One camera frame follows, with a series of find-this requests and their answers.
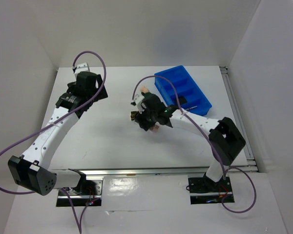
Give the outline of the clear eyeshadow palette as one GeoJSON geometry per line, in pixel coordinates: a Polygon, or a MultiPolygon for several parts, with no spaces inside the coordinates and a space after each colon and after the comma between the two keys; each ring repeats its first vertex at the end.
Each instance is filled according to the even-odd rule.
{"type": "Polygon", "coordinates": [[[149,130],[150,130],[151,132],[154,132],[154,133],[157,132],[158,129],[159,129],[159,126],[158,126],[158,125],[154,125],[154,126],[152,126],[152,127],[149,128],[149,130]]]}

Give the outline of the long black gold lipstick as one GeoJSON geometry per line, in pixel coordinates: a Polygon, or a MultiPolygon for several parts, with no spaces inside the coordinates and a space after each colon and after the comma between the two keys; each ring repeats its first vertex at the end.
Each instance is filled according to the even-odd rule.
{"type": "Polygon", "coordinates": [[[131,118],[134,118],[137,114],[139,114],[139,111],[132,111],[132,112],[130,113],[130,117],[131,117],[131,118]]]}

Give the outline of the black square compact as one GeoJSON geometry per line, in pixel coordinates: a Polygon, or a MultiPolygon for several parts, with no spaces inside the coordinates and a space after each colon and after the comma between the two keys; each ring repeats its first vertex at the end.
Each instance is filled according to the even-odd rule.
{"type": "Polygon", "coordinates": [[[184,104],[186,104],[188,102],[187,99],[184,96],[178,97],[178,100],[179,100],[180,105],[184,105],[184,104]]]}

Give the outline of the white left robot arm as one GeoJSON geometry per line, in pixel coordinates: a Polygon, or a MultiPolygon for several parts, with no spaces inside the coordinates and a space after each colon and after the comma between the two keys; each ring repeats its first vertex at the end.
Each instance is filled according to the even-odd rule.
{"type": "Polygon", "coordinates": [[[47,195],[56,186],[57,175],[48,168],[66,134],[94,102],[108,97],[101,75],[93,72],[78,73],[76,81],[67,86],[56,102],[49,128],[21,156],[8,161],[15,183],[40,195],[47,195]]]}

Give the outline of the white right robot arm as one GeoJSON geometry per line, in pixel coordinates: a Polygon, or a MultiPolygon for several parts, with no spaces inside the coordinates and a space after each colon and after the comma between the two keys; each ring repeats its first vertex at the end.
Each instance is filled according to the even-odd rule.
{"type": "Polygon", "coordinates": [[[150,92],[135,95],[131,104],[137,107],[134,121],[148,131],[157,124],[179,128],[204,137],[211,147],[213,162],[204,175],[203,185],[208,191],[215,191],[246,141],[232,119],[221,120],[193,114],[176,105],[165,106],[158,96],[150,92]]]}

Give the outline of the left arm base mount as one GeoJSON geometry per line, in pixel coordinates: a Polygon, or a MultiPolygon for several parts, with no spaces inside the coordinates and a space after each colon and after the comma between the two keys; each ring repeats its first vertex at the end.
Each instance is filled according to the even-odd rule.
{"type": "Polygon", "coordinates": [[[75,207],[100,207],[102,205],[103,176],[87,175],[84,178],[59,179],[55,189],[58,190],[56,207],[70,207],[69,199],[75,207]]]}

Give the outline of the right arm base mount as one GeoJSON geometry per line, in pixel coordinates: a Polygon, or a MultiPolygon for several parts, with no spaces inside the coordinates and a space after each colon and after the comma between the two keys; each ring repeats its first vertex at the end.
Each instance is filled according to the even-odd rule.
{"type": "Polygon", "coordinates": [[[189,176],[186,190],[189,192],[191,205],[234,203],[234,195],[230,178],[219,182],[209,181],[204,176],[189,176]]]}

